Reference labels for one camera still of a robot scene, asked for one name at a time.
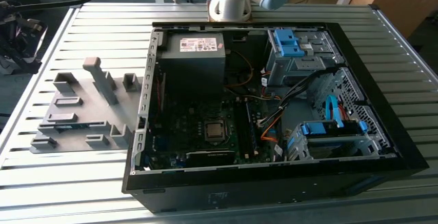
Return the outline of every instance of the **power supply label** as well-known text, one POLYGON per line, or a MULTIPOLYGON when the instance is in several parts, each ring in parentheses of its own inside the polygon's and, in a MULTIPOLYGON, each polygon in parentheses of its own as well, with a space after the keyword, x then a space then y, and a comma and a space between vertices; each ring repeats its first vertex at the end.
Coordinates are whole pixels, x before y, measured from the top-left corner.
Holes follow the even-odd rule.
POLYGON ((180 52, 216 51, 216 38, 183 38, 179 41, 180 52))

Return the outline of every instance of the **aluminum table surface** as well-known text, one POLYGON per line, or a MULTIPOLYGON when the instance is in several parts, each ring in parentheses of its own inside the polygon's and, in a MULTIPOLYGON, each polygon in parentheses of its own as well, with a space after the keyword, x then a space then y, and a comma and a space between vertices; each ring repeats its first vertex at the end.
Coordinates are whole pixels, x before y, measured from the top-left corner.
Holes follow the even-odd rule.
POLYGON ((292 5, 259 22, 338 22, 384 93, 430 169, 351 198, 152 215, 120 192, 125 151, 32 154, 58 72, 91 78, 82 58, 99 56, 112 77, 144 74, 152 22, 204 21, 204 5, 86 4, 69 9, 0 136, 0 220, 10 223, 435 223, 438 220, 436 76, 378 10, 292 5))

